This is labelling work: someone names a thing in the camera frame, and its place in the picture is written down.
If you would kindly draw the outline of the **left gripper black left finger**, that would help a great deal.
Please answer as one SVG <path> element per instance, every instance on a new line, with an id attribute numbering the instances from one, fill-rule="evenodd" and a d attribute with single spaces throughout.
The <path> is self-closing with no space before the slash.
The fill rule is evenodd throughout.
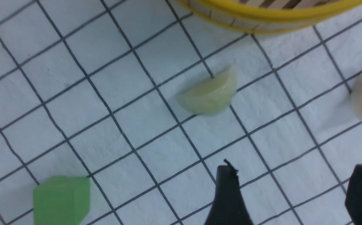
<path id="1" fill-rule="evenodd" d="M 240 191 L 238 170 L 224 159 L 217 167 L 215 198 L 205 221 L 206 225 L 252 225 Z"/>

